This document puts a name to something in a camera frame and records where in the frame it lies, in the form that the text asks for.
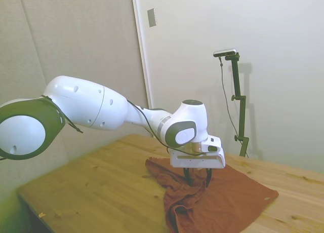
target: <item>brown towel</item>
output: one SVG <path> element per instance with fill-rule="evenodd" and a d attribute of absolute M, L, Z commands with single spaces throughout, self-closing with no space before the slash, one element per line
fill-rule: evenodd
<path fill-rule="evenodd" d="M 206 170 L 190 169 L 193 187 L 182 168 L 170 159 L 150 158 L 146 168 L 166 187 L 164 204 L 171 233 L 235 233 L 256 220 L 278 192 L 226 165 L 213 169 L 206 188 Z"/>

